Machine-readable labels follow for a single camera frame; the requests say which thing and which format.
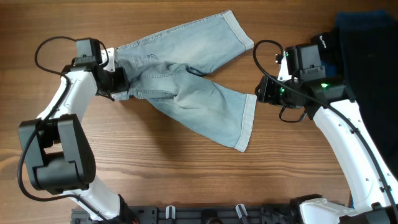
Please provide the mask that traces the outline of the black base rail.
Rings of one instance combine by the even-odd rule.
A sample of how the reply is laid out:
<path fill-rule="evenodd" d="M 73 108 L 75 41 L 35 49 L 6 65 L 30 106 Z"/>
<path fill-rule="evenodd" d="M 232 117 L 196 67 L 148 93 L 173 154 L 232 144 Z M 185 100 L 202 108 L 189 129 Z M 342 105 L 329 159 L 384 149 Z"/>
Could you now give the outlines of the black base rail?
<path fill-rule="evenodd" d="M 240 215 L 237 207 L 175 207 L 175 217 L 166 217 L 165 207 L 144 206 L 131 207 L 139 221 L 143 224 L 201 224 L 205 223 L 205 215 L 217 215 L 223 223 L 258 223 L 288 224 L 295 223 L 292 212 L 287 204 L 270 204 L 262 206 L 246 206 L 246 213 Z"/>

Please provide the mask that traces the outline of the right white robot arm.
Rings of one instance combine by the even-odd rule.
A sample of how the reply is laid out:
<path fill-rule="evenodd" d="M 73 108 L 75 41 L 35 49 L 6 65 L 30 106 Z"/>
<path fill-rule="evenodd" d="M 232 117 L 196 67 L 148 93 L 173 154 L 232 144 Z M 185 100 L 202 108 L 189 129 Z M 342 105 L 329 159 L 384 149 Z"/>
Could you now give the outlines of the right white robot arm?
<path fill-rule="evenodd" d="M 278 76 L 258 59 L 263 77 L 255 89 L 261 103 L 303 109 L 329 142 L 349 185 L 352 206 L 313 194 L 294 198 L 283 218 L 287 223 L 397 223 L 397 179 L 364 125 L 359 105 L 346 82 L 325 76 L 317 45 L 279 48 Z"/>

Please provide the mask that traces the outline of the dark clothes pile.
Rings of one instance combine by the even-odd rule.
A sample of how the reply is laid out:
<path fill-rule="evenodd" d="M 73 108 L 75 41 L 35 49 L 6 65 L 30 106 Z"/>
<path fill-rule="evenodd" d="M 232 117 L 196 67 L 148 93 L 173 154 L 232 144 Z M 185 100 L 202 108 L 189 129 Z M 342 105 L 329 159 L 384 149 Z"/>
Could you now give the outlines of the dark clothes pile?
<path fill-rule="evenodd" d="M 312 38 L 328 77 L 344 75 L 365 126 L 397 175 L 397 19 L 383 10 L 340 12 Z"/>

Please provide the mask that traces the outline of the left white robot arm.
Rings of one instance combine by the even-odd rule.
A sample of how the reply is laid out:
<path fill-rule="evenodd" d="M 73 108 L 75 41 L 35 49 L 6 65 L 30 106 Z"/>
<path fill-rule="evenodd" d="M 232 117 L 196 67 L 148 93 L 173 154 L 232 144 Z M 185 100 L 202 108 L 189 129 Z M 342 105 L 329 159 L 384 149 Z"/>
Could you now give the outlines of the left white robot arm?
<path fill-rule="evenodd" d="M 127 89 L 123 69 L 97 39 L 76 39 L 77 56 L 57 75 L 61 84 L 50 104 L 36 119 L 23 121 L 18 133 L 22 154 L 17 182 L 28 198 L 42 202 L 70 198 L 94 223 L 139 223 L 122 196 L 96 176 L 93 151 L 81 120 L 94 96 L 111 98 Z M 22 170 L 27 169 L 34 189 L 50 197 L 32 195 L 25 188 Z"/>

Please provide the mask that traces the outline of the light blue denim shorts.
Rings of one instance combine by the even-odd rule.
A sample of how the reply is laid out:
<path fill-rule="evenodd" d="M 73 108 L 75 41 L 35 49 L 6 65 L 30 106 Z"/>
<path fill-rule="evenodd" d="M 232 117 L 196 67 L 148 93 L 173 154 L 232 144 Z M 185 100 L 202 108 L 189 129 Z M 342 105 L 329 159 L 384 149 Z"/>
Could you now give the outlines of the light blue denim shorts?
<path fill-rule="evenodd" d="M 125 70 L 129 88 L 112 96 L 147 100 L 188 129 L 244 152 L 256 96 L 225 88 L 206 75 L 253 46 L 230 10 L 162 30 L 116 49 L 116 65 Z"/>

